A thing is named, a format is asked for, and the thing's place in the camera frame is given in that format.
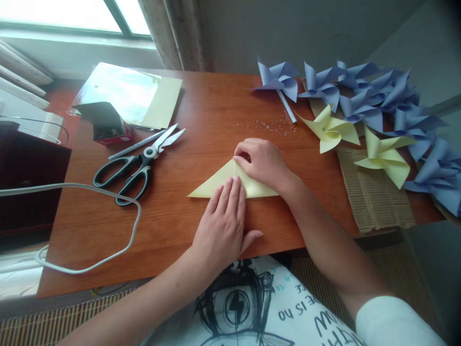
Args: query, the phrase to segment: yellow paper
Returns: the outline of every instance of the yellow paper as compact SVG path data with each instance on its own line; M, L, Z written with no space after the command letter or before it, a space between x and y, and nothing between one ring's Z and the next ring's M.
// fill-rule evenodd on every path
M369 169L384 169L392 182L401 189L410 173L410 166L396 148L414 144L416 140L404 136L381 140L366 126L365 140L368 158L355 164Z
M160 77L147 73L144 74L152 77L158 84L158 87L141 125L155 129L167 128L173 116L182 80Z
M246 175L243 169L231 159L211 178L196 188L188 197L210 198L219 185L224 184L229 177L238 175L246 190L246 198L278 196L269 186L257 182Z
M327 105L314 121L300 118L320 139L320 153L333 149L342 139L360 145L354 124L331 117L330 105Z

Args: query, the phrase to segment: electrical cable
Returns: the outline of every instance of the electrical cable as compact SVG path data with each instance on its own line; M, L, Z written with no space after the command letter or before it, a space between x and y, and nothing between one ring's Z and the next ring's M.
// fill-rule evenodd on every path
M95 295L95 296L107 296L108 294L115 293L115 292L117 292L118 290L124 288L124 287L125 287L127 284L129 284L129 283L130 283L130 281L125 282L124 284L121 284L120 286L118 286L117 288L114 288L113 290L110 290L110 291L108 291L108 292L102 292L102 293L100 293L100 291L101 291L102 288L100 288L100 289L95 289L95 288L93 288L93 289L91 290L91 293L92 293L93 295Z
M69 132L67 132L67 129L62 126L62 125L59 125L57 123L53 123L53 122L47 122L45 120L37 120L37 119L30 119L30 118L21 118L21 117L13 117L13 116L9 116L9 115L0 115L0 117L2 118L11 118L11 119L21 119L21 120L30 120L30 121L35 121L35 122L39 122L39 123L47 123L47 124L53 124L53 125L57 125L59 127L61 127L65 132L66 132L66 142L63 144L63 145L66 145L68 142L69 142ZM51 138L57 140L59 143L58 144L61 144L61 141L53 136L50 136Z
M101 264L104 264L107 261L110 261L111 259L121 255L122 253L124 253L125 251L127 251L131 247L131 245L134 242L134 236L136 235L136 229L138 227L139 220L141 219L141 211L142 211L141 204L135 199L132 199L132 198L129 198L129 197L126 197L126 196L122 196L122 195L119 195L119 194L116 194L116 193L113 193L113 192L110 192L110 191L106 191L106 190L103 190L103 189L100 189L100 188L97 188L97 187L94 187L94 186L85 185L85 184L76 184L76 183L60 183L60 184L50 184L50 185L42 185L42 186L33 186L33 187L23 187L23 188L16 188L16 189L0 190L0 197L24 195L24 194L28 194L28 193L53 190L53 189L63 188L63 187L74 187L74 188L82 188L82 189L86 189L86 190L90 190L90 191L95 191L95 192L102 193L103 195L116 197L116 198L121 198L121 199L124 199L124 200L127 200L129 202L132 202L132 203L136 204L136 206L138 207L138 214L137 214L136 219L135 219L134 224L133 224L133 230L132 230L132 233L131 233L130 241L128 242L128 245L124 249L116 252L115 254L113 254L113 255L111 255L111 256L103 259L103 260L101 260L100 262L92 265L91 267L88 267L88 268L85 268L85 269L80 269L80 270L68 269L68 268L64 268L64 267L58 266L56 264L47 262L46 259L42 258L43 251L48 249L48 245L46 245L45 247L40 249L35 255L35 260L39 264L43 265L44 267L51 268L51 269L57 270L59 272L67 273L67 274L82 274L82 273L89 272L90 270L93 270L94 268L99 267Z

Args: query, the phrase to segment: scissors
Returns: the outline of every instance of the scissors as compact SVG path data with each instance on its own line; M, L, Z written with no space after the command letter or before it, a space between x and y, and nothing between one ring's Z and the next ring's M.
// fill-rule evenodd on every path
M158 158L159 154L164 150L163 147L172 144L186 130L182 129L181 131L170 136L177 127L178 124L169 127L165 131L165 133L162 134L162 136L160 136L150 147L145 148L144 152L141 155L123 156L106 163L99 169L99 171L96 172L95 177L93 178L93 185L99 188L109 187L119 179L122 179L123 177L128 175L130 169L140 162L141 166L139 167L139 169L126 180L125 185L119 191L119 195L126 196L125 194L133 188L133 186L136 184L136 181L139 179L143 179L144 186L142 187L141 192L139 192L139 194L133 198L135 200L139 200L146 193L147 189L151 184L152 177L150 174L150 168L154 160ZM120 162L123 162L123 167L120 168L116 173L114 173L114 175L112 175L109 179L103 182L102 179L105 173L112 166L119 165ZM117 203L119 206L127 206L131 204L131 202L120 198L115 198L115 203Z

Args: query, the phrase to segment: yellow paper pinwheel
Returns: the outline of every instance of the yellow paper pinwheel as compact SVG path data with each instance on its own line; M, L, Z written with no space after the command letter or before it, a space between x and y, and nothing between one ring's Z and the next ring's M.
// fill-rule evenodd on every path
M320 154L333 149L342 139L360 145L354 124L331 117L330 105L314 121L301 119L320 139Z
M417 141L404 136L379 139L366 126L365 140L368 158L354 163L365 168L383 169L392 182L401 189L410 173L410 166L396 151L396 148L414 144Z
M278 196L279 194L272 190L269 186L257 182L255 179L246 175L243 169L231 159L211 178L196 188L188 197L210 198L216 188L224 184L229 177L238 175L242 181L242 185L246 190L246 198Z

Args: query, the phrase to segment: black scissors handle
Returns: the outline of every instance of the black scissors handle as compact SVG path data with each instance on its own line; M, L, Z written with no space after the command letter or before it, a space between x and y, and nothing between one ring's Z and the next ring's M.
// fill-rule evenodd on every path
M115 183L117 180L126 176L130 169L141 161L141 155L135 156L124 156L112 161L109 161L104 166L102 166L99 171L96 172L95 177L93 178L93 185L99 188L106 188ZM119 165L120 162L123 162L124 165L116 173L114 173L109 179L103 181L105 173L115 165Z
M133 174L131 177L129 177L126 180L126 184L119 191L119 195L126 196L126 193L132 189L132 187L136 184L136 182L139 179L144 179L144 185L141 191L139 192L139 194L133 199L135 200L141 199L141 197L144 196L146 191L149 189L150 183L152 182L150 169L151 169L151 165L154 159L147 158L146 156L142 155L141 160L142 160L141 167L135 174ZM121 198L115 198L115 203L117 203L119 206L122 206L122 207L132 204L132 202L121 199Z

